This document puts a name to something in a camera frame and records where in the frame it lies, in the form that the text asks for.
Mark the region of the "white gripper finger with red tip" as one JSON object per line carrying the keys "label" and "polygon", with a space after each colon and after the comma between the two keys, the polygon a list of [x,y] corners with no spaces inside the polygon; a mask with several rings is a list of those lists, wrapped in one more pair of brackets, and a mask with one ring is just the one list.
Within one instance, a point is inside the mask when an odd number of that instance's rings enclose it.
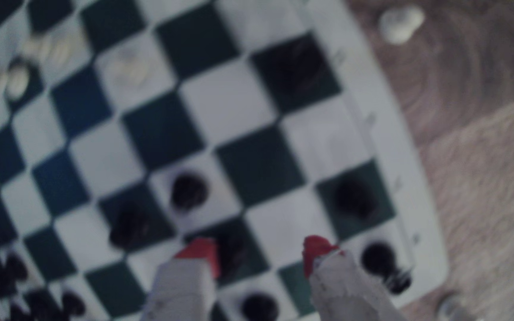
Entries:
{"label": "white gripper finger with red tip", "polygon": [[158,267],[141,320],[210,320],[219,276],[217,242],[195,238]]}
{"label": "white gripper finger with red tip", "polygon": [[353,253],[319,235],[303,242],[303,271],[320,320],[406,320]]}

